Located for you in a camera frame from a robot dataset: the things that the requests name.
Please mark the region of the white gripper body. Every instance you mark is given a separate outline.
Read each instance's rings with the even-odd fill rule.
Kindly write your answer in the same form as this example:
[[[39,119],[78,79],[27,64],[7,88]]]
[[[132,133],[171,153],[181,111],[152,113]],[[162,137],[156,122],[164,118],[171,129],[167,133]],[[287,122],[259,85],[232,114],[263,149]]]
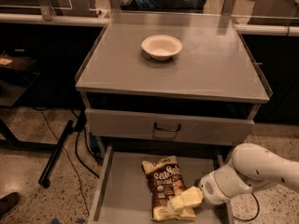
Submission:
[[[198,187],[203,192],[205,202],[210,205],[220,205],[230,200],[226,175],[213,171],[201,178]]]

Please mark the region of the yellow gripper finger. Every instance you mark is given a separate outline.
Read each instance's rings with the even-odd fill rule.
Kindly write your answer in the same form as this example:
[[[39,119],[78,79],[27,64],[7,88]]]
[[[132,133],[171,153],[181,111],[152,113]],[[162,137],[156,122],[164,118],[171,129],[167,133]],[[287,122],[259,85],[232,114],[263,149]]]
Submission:
[[[196,207],[203,201],[204,195],[199,188],[191,187],[183,191],[180,198],[183,207]]]
[[[175,197],[171,198],[167,202],[167,207],[170,210],[173,210],[173,211],[177,211],[177,210],[182,209],[184,207],[184,202],[183,202],[181,196],[178,195],[178,196],[175,196]]]

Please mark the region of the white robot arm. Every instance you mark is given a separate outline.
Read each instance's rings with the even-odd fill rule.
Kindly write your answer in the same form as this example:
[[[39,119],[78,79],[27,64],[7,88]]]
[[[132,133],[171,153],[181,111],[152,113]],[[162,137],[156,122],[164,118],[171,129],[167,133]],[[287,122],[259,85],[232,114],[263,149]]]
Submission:
[[[226,164],[172,198],[167,207],[177,211],[202,203],[220,205],[240,194],[253,193],[275,184],[298,192],[299,163],[284,159],[264,147],[243,143],[234,148]]]

